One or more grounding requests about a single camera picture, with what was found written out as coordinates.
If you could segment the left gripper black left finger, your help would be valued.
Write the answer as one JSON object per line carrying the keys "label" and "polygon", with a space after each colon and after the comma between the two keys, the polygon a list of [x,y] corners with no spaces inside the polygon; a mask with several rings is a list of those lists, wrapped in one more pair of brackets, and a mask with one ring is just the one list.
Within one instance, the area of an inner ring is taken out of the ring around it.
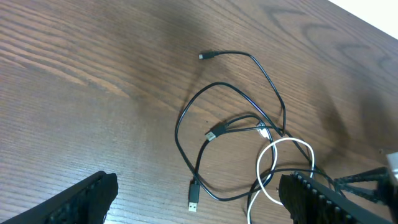
{"label": "left gripper black left finger", "polygon": [[103,224],[117,195],[117,175],[98,171],[3,224]]}

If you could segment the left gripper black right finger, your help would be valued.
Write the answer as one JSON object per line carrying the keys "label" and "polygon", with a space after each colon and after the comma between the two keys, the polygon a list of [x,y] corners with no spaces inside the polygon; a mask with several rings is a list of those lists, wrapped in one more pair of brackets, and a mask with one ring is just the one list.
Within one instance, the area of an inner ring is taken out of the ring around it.
{"label": "left gripper black right finger", "polygon": [[389,220],[340,194],[345,190],[371,202],[381,203],[394,213],[394,185],[388,171],[370,170],[335,179],[332,184],[336,186],[336,191],[295,171],[281,177],[280,201],[294,223],[391,224]]}

